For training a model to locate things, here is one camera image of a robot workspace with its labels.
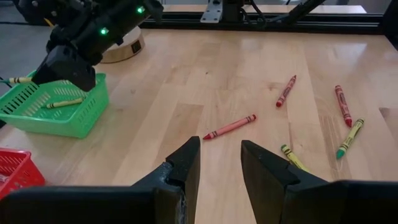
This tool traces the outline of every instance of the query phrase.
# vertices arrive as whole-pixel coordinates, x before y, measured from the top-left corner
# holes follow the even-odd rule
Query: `yellow crayon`
[[[20,77],[20,78],[9,78],[6,80],[0,80],[0,83],[9,83],[9,84],[15,84],[15,83],[31,83],[32,78],[27,78],[27,77]]]
[[[359,130],[362,128],[364,123],[365,123],[365,120],[363,118],[359,118],[358,120],[356,120],[353,128],[351,128],[351,130],[349,131],[347,138],[343,141],[343,143],[337,150],[337,153],[336,153],[337,159],[340,159],[341,157],[343,157],[343,155],[347,152],[348,148],[353,143],[355,136],[358,134]]]
[[[305,168],[305,166],[299,161],[299,159],[297,158],[297,156],[292,152],[292,150],[287,146],[287,145],[283,145],[280,147],[280,149],[282,150],[282,152],[284,152],[284,154],[289,158],[289,160],[291,161],[291,163],[293,163],[294,165],[296,165],[298,168],[306,171],[306,172],[310,172],[308,171],[307,168]]]
[[[57,103],[50,103],[50,104],[47,104],[47,105],[43,106],[43,108],[52,109],[52,108],[59,108],[59,107],[62,107],[62,106],[75,105],[75,104],[79,104],[79,103],[83,102],[83,100],[85,100],[85,97],[80,97],[80,98],[77,98],[75,100],[68,100],[68,101],[62,101],[62,102],[57,102]]]

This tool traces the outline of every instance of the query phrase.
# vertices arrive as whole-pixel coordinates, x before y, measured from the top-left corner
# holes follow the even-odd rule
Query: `crayon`
[[[256,119],[257,119],[257,116],[254,115],[254,114],[250,115],[250,116],[247,116],[247,117],[245,117],[243,119],[240,119],[239,121],[233,122],[232,124],[229,124],[229,125],[227,125],[227,126],[225,126],[223,128],[220,128],[217,131],[212,131],[212,132],[208,133],[203,139],[204,140],[213,139],[213,138],[218,137],[218,136],[220,136],[222,134],[225,134],[225,133],[227,133],[229,131],[232,131],[232,130],[240,127],[240,126],[248,124],[248,123],[250,123],[250,122],[252,122],[252,121],[254,121]]]
[[[349,113],[347,101],[346,101],[346,98],[344,97],[343,89],[341,88],[341,86],[337,85],[335,87],[335,92],[336,92],[338,104],[340,105],[341,113],[343,114],[343,117],[344,117],[344,122],[347,124],[348,127],[352,127],[353,119],[351,118],[351,115]]]
[[[0,174],[0,183],[1,183],[1,182],[2,182],[2,183],[5,183],[5,182],[7,181],[7,179],[8,179],[8,176],[5,176],[5,175]]]
[[[49,103],[42,108],[47,108],[47,109],[52,109],[52,108],[59,108],[62,106],[69,106],[69,105],[75,105],[83,102],[85,100],[85,97],[80,97],[75,100],[68,100],[68,101],[61,101],[61,102],[56,102],[56,103]]]
[[[282,150],[282,152],[284,152],[284,154],[287,156],[287,158],[289,158],[289,160],[291,161],[291,163],[293,163],[294,165],[296,165],[299,169],[304,170],[305,172],[310,172],[308,171],[308,169],[299,161],[299,159],[297,158],[297,156],[292,152],[292,150],[287,146],[287,145],[283,145],[280,147],[280,150]]]
[[[343,143],[337,150],[337,153],[336,153],[337,159],[342,158],[343,155],[347,152],[348,148],[353,143],[355,136],[358,134],[359,130],[362,128],[364,122],[365,122],[365,120],[362,118],[356,120],[353,128],[351,128],[351,130],[349,131],[347,138],[343,141]]]
[[[276,107],[281,107],[284,104],[284,102],[285,102],[285,100],[287,98],[287,95],[289,94],[289,92],[293,88],[295,82],[296,82],[296,75],[293,76],[290,79],[289,83],[287,84],[287,86],[285,87],[284,91],[280,95],[278,101],[276,102]]]
[[[20,78],[8,78],[6,80],[0,80],[0,83],[15,84],[15,83],[31,83],[32,78],[20,77]]]

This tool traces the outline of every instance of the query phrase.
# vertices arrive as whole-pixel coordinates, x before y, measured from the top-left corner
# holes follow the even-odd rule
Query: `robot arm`
[[[32,81],[36,84],[69,80],[90,91],[95,86],[94,65],[113,44],[152,16],[160,21],[163,6],[156,0],[30,1],[36,13],[52,16],[58,24],[47,42],[48,55]]]

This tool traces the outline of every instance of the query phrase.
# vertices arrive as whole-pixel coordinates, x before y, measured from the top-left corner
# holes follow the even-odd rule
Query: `metal bracket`
[[[200,22],[219,23],[222,16],[223,16],[223,1],[212,0],[207,5],[206,11],[203,13]]]

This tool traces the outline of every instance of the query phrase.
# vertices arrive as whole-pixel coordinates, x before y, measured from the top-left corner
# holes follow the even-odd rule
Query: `round base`
[[[144,37],[139,27],[134,28],[123,37],[123,44],[114,44],[105,53],[101,63],[116,63],[138,54],[145,46]]]

